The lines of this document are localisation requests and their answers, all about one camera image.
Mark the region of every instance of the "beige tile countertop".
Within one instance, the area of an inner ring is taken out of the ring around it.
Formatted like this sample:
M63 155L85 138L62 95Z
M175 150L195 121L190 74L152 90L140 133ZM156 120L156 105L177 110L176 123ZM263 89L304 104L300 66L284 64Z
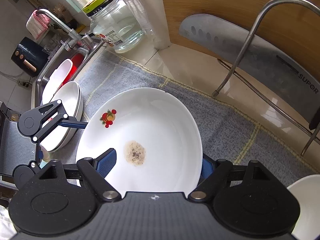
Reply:
M75 80L79 80L104 49L112 50L107 45L101 47ZM141 63L151 70L208 94L211 94L220 85L228 72L217 62L215 57L179 45L173 44L167 49L157 51L154 49L151 40L147 37L132 50L119 55ZM308 127L308 123L274 92L241 69L238 68L237 72L274 104L302 125ZM302 151L309 139L303 131L276 112L234 75L221 90L217 98L237 107L245 114L254 118L281 138L297 153ZM304 157L320 170L320 145L313 142Z

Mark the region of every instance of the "silver bolt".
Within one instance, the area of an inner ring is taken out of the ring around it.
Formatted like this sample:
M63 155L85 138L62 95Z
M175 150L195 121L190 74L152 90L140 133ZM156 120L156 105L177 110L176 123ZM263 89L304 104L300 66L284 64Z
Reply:
M202 191L194 191L190 195L193 199L204 199L207 194Z
M118 196L118 192L115 192L114 190L108 190L108 191L105 191L102 196L106 199L114 199Z

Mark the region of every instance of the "wooden cutting board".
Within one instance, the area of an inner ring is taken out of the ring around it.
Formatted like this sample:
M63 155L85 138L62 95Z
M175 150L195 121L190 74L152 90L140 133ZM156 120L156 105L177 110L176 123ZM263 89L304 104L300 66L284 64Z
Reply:
M212 14L247 30L269 0L163 0L172 43L218 57L208 49L179 35L186 17ZM320 0L308 0L320 7ZM257 35L275 45L320 81L320 17L295 4L272 8L258 28Z

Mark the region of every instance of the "white and pink towel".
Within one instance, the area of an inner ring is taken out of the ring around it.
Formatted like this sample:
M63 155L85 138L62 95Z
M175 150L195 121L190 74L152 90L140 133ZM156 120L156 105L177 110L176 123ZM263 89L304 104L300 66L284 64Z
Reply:
M31 14L26 27L32 36L37 40L48 29L50 23L49 17L43 14L36 15L36 10Z

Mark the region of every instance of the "glass jar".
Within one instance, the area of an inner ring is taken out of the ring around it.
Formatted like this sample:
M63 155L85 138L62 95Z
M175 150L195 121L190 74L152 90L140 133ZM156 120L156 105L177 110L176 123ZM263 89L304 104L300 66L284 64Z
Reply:
M88 13L90 30L113 46L116 52L132 49L144 33L123 0L106 0Z

